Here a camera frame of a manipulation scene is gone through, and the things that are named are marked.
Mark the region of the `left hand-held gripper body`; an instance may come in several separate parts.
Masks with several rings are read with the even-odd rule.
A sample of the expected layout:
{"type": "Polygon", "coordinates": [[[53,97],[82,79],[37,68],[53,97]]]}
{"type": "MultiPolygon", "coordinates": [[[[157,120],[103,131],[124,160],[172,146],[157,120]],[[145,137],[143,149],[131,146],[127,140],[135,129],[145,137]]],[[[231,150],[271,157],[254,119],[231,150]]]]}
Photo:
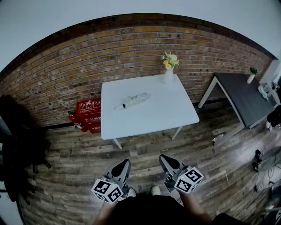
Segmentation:
{"type": "Polygon", "coordinates": [[[105,175],[97,179],[91,189],[100,200],[113,204],[120,198],[126,198],[129,187],[126,180],[129,177],[131,162],[129,159],[121,160],[111,165],[105,175]]]}

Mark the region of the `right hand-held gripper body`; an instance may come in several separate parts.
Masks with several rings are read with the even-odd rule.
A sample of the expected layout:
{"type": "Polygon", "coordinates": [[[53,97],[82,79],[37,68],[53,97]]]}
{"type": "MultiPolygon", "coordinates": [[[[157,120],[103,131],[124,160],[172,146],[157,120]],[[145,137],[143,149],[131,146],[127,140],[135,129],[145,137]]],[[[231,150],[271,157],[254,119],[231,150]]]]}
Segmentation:
{"type": "Polygon", "coordinates": [[[190,193],[204,178],[197,168],[185,165],[182,160],[172,155],[161,154],[159,161],[167,175],[164,184],[169,192],[177,190],[190,193]]]}

